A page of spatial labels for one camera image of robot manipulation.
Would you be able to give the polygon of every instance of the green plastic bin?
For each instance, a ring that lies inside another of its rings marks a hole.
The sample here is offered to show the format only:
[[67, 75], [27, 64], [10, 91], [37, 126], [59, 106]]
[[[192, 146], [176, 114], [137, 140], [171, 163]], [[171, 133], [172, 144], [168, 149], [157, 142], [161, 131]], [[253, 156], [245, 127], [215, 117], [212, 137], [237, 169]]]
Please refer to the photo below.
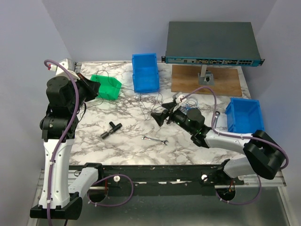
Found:
[[100, 83], [98, 98], [106, 100], [116, 100], [118, 98], [121, 82], [113, 77], [101, 76], [93, 74], [91, 81], [97, 81]]

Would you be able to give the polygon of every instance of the wrench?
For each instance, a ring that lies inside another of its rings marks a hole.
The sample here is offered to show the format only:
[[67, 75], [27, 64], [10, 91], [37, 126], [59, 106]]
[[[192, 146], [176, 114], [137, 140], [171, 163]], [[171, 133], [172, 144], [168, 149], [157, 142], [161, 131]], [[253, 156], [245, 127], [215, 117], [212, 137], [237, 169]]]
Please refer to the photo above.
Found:
[[145, 136], [145, 135], [143, 135], [143, 136], [141, 137], [141, 139], [142, 139], [142, 140], [152, 140], [152, 141], [156, 141], [156, 142], [162, 143], [162, 144], [164, 144], [164, 145], [167, 145], [167, 142], [168, 142], [168, 140], [154, 139], [154, 138], [147, 137], [147, 136]]

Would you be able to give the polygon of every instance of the white marble surface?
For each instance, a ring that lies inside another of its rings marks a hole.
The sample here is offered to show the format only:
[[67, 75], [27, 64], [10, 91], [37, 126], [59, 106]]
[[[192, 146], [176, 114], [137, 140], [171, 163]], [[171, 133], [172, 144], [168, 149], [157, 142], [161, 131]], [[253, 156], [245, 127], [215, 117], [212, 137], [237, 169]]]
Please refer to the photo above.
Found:
[[[164, 103], [172, 100], [171, 65], [158, 63], [160, 74], [160, 93]], [[246, 81], [241, 70], [237, 68], [243, 98], [250, 98]], [[116, 77], [123, 88], [133, 89], [131, 62], [93, 62], [83, 63], [82, 74], [90, 78], [91, 74], [105, 69], [109, 75]], [[158, 94], [143, 95], [149, 97], [144, 101], [146, 108], [151, 109]], [[198, 106], [205, 116], [205, 124], [210, 125], [214, 99], [211, 95], [192, 95], [198, 100]], [[197, 147], [190, 140], [190, 135], [174, 123], [164, 124], [161, 128], [155, 120], [145, 121], [137, 101], [139, 94], [131, 90], [122, 89], [115, 101], [96, 99], [88, 102], [87, 112], [76, 130], [75, 144], [71, 151], [70, 164], [85, 164], [86, 162], [100, 162], [102, 164], [218, 164], [227, 158], [241, 158], [242, 155], [218, 148]], [[227, 119], [224, 111], [230, 102], [230, 97], [218, 96], [217, 110], [219, 117], [217, 128], [227, 129]], [[107, 139], [100, 135], [110, 129], [109, 122], [122, 123], [122, 128]], [[167, 139], [168, 145], [141, 140], [146, 135], [153, 138]]]

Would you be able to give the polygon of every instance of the blue plastic bin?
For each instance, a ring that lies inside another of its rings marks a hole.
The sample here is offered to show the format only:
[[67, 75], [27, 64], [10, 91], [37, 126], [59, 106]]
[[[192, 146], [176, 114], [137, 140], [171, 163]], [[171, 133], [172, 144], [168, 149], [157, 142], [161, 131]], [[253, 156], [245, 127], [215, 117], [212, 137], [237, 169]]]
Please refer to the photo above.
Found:
[[136, 93], [159, 92], [159, 73], [155, 53], [133, 54], [133, 83]]
[[261, 109], [258, 100], [231, 98], [225, 111], [228, 132], [254, 133], [264, 130]]

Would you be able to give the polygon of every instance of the white wall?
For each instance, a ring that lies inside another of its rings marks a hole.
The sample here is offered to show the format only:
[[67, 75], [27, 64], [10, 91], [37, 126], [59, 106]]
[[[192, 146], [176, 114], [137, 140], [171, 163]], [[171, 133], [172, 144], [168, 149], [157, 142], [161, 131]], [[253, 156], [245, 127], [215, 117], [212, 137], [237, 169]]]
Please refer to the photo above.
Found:
[[43, 61], [69, 54], [40, 0], [2, 2], [0, 21], [0, 224], [24, 226], [44, 164], [39, 123], [53, 74]]
[[290, 157], [284, 170], [301, 223], [301, 1], [278, 0], [256, 39], [263, 66], [246, 70], [251, 97], [260, 100], [266, 131]]
[[257, 33], [276, 0], [42, 0], [77, 61], [164, 56], [169, 21], [252, 22]]

